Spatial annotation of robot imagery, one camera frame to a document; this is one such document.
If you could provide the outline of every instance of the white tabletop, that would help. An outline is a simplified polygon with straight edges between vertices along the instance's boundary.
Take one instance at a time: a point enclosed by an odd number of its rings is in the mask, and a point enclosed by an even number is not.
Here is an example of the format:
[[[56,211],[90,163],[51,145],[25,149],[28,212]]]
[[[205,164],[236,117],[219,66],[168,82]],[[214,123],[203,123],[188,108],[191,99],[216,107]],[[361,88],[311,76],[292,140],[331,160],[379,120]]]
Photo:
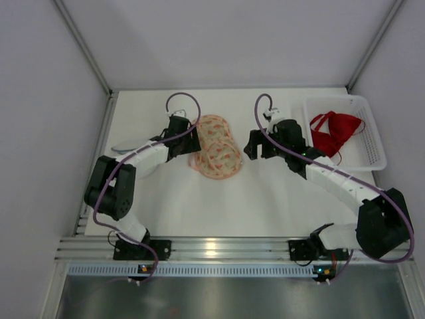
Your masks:
[[[344,88],[277,88],[238,90],[186,90],[199,101],[202,114],[222,116],[230,125],[240,151],[250,130],[257,129],[254,102],[263,92],[274,106],[302,126],[303,100],[307,96],[346,94]],[[105,154],[117,155],[112,146],[128,140],[149,139],[168,126],[165,101],[170,90],[121,91],[118,96]],[[261,112],[267,106],[264,99]],[[189,98],[175,97],[172,110],[196,108]],[[217,181],[202,176],[179,156],[136,181],[133,205],[139,220],[153,236],[298,237],[307,236],[325,223],[352,223],[357,216],[320,187],[291,172],[282,158],[250,161],[244,154],[242,169]],[[374,183],[372,173],[356,173]],[[99,220],[114,224],[103,214]],[[86,235],[106,235],[90,215]]]

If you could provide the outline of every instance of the gray wall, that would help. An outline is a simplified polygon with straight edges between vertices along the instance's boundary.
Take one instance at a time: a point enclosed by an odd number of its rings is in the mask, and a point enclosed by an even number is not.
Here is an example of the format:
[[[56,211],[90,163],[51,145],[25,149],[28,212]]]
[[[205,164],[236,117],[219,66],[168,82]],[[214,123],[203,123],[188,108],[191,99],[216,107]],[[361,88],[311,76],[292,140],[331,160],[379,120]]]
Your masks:
[[[425,1],[408,0],[361,77],[355,94],[371,105],[388,167],[378,174],[407,200],[425,279]]]
[[[49,0],[0,1],[0,317],[35,318],[106,98]]]
[[[344,86],[394,0],[64,0],[113,88]]]

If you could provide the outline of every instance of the red fabric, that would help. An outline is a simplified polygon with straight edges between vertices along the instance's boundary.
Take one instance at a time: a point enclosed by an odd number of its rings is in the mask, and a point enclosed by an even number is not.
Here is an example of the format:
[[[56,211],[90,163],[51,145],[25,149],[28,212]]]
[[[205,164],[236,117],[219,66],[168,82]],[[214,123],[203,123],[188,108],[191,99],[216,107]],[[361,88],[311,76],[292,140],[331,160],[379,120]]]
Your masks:
[[[318,125],[314,129],[311,129],[314,147],[323,151],[330,158],[348,141],[362,122],[361,119],[352,115],[338,114],[330,111],[326,114],[316,116],[310,122],[310,127],[319,119],[320,122]],[[319,132],[326,120],[328,120],[329,134]]]

